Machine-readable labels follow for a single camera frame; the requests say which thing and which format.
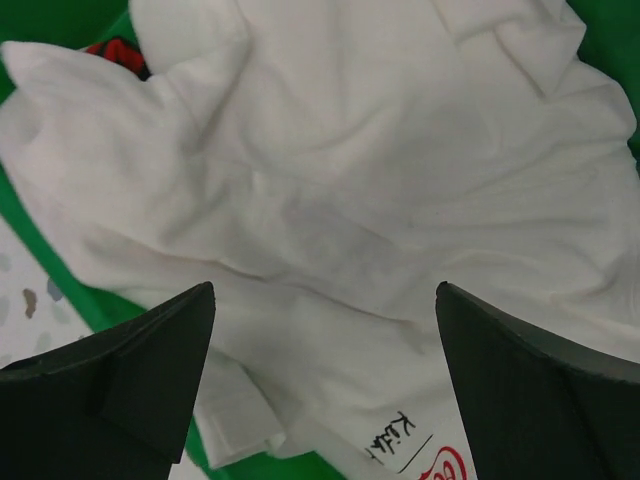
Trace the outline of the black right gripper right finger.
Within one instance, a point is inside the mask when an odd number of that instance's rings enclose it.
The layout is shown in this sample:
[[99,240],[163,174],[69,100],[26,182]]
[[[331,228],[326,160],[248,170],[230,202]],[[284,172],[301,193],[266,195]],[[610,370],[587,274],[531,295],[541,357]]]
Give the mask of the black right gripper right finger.
[[479,478],[638,478],[638,364],[447,282],[436,316]]

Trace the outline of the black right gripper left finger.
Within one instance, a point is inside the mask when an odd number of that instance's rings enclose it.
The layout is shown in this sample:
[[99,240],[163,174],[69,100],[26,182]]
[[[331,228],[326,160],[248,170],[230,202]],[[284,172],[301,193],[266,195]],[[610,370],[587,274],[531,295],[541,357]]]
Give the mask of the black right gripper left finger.
[[168,478],[185,447],[214,316],[204,282],[2,368],[2,478]]

